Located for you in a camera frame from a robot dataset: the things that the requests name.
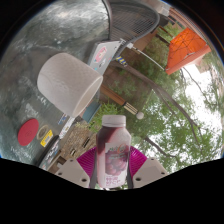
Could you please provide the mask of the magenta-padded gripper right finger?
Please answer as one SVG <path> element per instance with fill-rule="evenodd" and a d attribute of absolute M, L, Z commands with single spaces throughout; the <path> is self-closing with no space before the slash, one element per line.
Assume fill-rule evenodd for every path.
<path fill-rule="evenodd" d="M 143 187 L 167 175 L 167 171 L 156 158 L 147 158 L 138 149 L 130 147 L 127 172 L 129 189 Z"/>

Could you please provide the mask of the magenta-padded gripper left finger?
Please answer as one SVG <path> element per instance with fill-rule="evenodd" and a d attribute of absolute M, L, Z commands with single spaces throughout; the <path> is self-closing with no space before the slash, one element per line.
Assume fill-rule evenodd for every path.
<path fill-rule="evenodd" d="M 94 188 L 97 182 L 96 148 L 77 159 L 68 159 L 56 175 L 84 188 Z"/>

